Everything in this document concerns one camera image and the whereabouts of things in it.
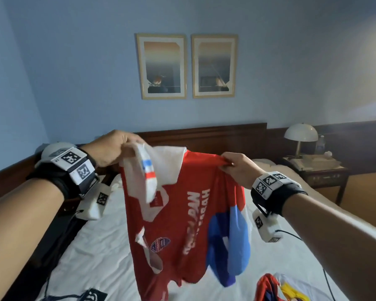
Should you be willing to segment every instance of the white lamp shade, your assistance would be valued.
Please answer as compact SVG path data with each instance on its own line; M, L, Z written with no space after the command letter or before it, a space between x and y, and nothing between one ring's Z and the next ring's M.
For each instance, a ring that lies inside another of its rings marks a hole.
M318 133L309 124L295 124L289 127L284 137L299 142L315 142L318 140Z

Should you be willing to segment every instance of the plastic bottle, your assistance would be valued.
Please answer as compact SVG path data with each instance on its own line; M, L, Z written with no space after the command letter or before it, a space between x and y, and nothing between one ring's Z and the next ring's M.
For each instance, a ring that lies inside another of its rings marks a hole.
M315 154L324 154L326 147L326 141L324 140L324 136L321 135L316 142Z

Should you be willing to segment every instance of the table lamp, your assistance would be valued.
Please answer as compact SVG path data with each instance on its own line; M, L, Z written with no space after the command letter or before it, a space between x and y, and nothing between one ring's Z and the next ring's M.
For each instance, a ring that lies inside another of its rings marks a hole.
M284 138L298 141L295 158L300 158L301 142L315 142L318 140L318 133L309 124L294 124L284 134Z

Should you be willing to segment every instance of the white bed sheet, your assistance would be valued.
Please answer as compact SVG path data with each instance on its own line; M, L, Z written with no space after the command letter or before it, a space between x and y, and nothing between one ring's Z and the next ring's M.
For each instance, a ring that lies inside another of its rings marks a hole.
M310 196L335 206L311 189L290 168L277 165L267 169L270 170L288 175L300 182ZM249 213L252 213L256 207L251 201L249 190L245 190L245 197ZM279 223L283 230L295 234L284 218L279 217ZM171 282L169 299L252 301L259 278L265 273L277 272L303 280L330 296L322 267L303 242L287 235L278 243L265 243L255 225L253 228L249 265L244 273L236 278L234 285L223 288L208 268L197 284L183 284L178 287ZM329 282L336 300L347 300L330 277ZM43 298L44 288L45 286L37 300ZM124 194L121 188L110 195L104 216L98 221L87 222L67 248L52 272L48 295L80 295L90 288L107 293L106 301L140 300L128 242ZM75 301L75 298L64 300Z

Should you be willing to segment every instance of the black wrist strap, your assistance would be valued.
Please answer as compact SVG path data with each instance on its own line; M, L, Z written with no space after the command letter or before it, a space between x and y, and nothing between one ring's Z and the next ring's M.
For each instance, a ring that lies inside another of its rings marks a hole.
M52 182L60 189L61 193L64 195L64 199L73 199L80 195L85 195L92 183L95 181L96 173L90 173L89 176L87 176L86 179L84 179L79 185L76 185L72 181L69 173L78 168L86 160L90 160L93 167L96 166L96 162L86 151L80 148L78 149L84 152L87 156L71 167L68 171L57 167L51 162L41 162L40 165L26 177L26 179L38 178Z
M282 185L281 187L274 190L268 199L264 199L254 188L251 190L251 196L254 204L258 209L267 217L270 213L275 213L283 216L283 206L284 203L287 201L287 199L294 194L303 193L306 194L306 191L304 191L301 187L299 187L297 184L291 183Z

